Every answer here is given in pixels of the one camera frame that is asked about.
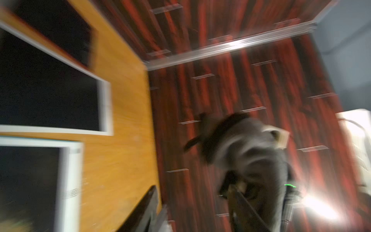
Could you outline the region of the grey microfibre cloth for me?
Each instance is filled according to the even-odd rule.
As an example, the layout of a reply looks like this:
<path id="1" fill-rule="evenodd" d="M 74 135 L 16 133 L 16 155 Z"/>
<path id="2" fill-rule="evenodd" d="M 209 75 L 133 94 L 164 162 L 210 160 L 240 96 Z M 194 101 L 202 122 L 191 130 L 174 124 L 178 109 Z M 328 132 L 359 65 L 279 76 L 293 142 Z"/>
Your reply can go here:
<path id="1" fill-rule="evenodd" d="M 233 184 L 243 182 L 245 199 L 268 230 L 279 232 L 289 166 L 285 152 L 263 128 L 261 121 L 247 113 L 225 118 L 203 113 L 199 135 L 185 144 L 184 151 L 200 144 L 206 163 L 234 175 Z"/>

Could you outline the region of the red drawing tablet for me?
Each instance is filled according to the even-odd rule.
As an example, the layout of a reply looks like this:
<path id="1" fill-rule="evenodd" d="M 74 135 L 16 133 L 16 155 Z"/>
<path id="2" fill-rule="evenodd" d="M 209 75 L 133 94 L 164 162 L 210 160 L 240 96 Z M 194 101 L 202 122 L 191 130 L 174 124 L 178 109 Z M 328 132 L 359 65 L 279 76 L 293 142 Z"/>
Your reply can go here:
<path id="1" fill-rule="evenodd" d="M 1 7 L 89 67 L 92 28 L 68 1 L 1 1 Z"/>

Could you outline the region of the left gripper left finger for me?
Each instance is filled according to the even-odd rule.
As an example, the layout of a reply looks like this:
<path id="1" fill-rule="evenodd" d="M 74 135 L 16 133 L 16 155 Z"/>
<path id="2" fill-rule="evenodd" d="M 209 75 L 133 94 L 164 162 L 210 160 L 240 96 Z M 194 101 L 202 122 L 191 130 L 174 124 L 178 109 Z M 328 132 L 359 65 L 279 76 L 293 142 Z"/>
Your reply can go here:
<path id="1" fill-rule="evenodd" d="M 158 192 L 152 185 L 117 232 L 154 232 L 157 206 Z"/>

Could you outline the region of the blue-edged white drawing tablet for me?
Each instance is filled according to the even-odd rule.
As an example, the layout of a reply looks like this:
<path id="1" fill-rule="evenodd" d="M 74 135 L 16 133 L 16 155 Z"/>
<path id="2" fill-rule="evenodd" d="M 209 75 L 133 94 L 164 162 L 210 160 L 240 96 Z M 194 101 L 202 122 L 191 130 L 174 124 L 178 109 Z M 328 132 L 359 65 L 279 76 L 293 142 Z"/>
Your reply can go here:
<path id="1" fill-rule="evenodd" d="M 1 231 L 80 229 L 84 145 L 1 137 Z"/>

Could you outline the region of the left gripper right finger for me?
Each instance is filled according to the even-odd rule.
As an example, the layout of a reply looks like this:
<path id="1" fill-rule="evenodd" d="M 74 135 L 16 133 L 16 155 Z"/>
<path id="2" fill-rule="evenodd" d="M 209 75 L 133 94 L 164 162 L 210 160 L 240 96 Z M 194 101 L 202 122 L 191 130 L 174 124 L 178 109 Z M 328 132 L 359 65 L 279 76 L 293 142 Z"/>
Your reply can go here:
<path id="1" fill-rule="evenodd" d="M 235 185 L 229 185 L 227 200 L 232 232 L 270 232 Z"/>

